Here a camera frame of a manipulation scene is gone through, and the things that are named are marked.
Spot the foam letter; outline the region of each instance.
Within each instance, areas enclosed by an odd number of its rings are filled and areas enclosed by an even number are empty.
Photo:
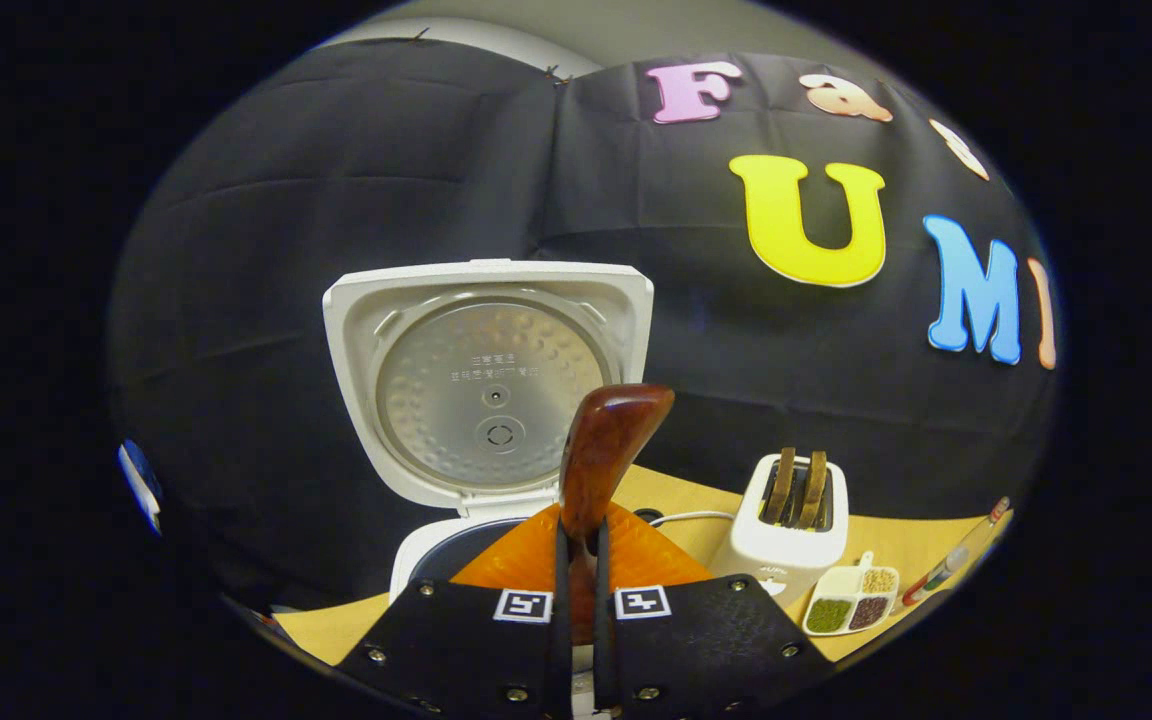
[[[705,73],[704,79],[696,78],[700,73]],[[717,106],[702,101],[700,93],[714,100],[727,100],[732,86],[722,76],[741,76],[740,68],[732,63],[672,65],[650,69],[646,74],[660,88],[660,111],[653,118],[660,124],[718,118]]]
[[[990,268],[980,260],[963,225],[941,215],[923,218],[941,251],[941,316],[932,323],[927,339],[940,350],[960,351],[968,346],[963,305],[972,320],[975,350],[984,350],[986,333],[993,359],[1009,365],[1020,361],[1020,294],[1016,291],[1016,253],[1002,241],[990,243]]]
[[[1052,370],[1056,365],[1056,324],[1052,320],[1052,296],[1047,283],[1047,270],[1034,260],[1029,259],[1029,272],[1034,274],[1034,285],[1038,286],[1038,310],[1043,313],[1043,341],[1038,343],[1038,363],[1043,367]]]
[[[945,138],[946,145],[950,146],[950,151],[954,152],[955,156],[958,156],[960,160],[963,160],[963,164],[968,167],[968,169],[978,174],[978,176],[983,179],[990,179],[990,174],[984,172],[984,165],[980,164],[980,160],[975,158],[972,150],[968,146],[968,143],[963,142],[963,138],[958,136],[958,132],[952,131],[950,128],[942,126],[940,122],[937,122],[937,120],[929,119],[927,122],[932,123],[934,131],[941,134],[941,137]]]
[[[870,120],[888,123],[892,120],[890,109],[874,103],[873,97],[861,90],[855,83],[833,76],[803,76],[799,83],[808,90],[808,99],[817,108],[835,115],[864,115]]]
[[[851,287],[869,281],[882,268],[887,237],[878,191],[882,176],[870,168],[829,162],[824,174],[842,184],[851,215],[851,241],[840,250],[816,245],[803,229],[799,180],[808,167],[780,156],[737,156],[728,162],[745,181],[749,242],[768,268],[791,281]]]

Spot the open lid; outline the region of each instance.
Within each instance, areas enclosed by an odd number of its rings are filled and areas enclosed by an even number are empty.
[[[652,295],[626,265],[470,260],[344,275],[323,318],[385,484],[488,518],[556,501],[581,399],[643,379]]]

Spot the power cord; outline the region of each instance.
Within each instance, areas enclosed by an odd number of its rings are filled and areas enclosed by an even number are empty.
[[[664,523],[669,523],[674,520],[695,520],[695,518],[722,518],[722,520],[735,520],[736,516],[732,515],[730,511],[719,511],[719,510],[698,510],[698,511],[679,511],[677,515],[666,515],[664,518],[657,518],[650,521],[652,528],[658,528]]]

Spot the letter m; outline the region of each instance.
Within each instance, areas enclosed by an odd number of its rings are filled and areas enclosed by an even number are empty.
[[[923,218],[941,251],[941,316],[932,323],[927,339],[938,350],[958,353],[968,346],[963,306],[972,323],[975,350],[988,341],[993,359],[1009,365],[1020,361],[1020,294],[1016,291],[1016,255],[1001,241],[990,243],[990,268],[980,260],[963,225],[941,215]]]

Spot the spice tray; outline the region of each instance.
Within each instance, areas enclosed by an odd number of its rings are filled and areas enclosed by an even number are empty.
[[[890,614],[900,573],[895,568],[874,568],[873,560],[874,553],[865,552],[858,564],[836,566],[820,575],[803,616],[805,634],[859,632]]]

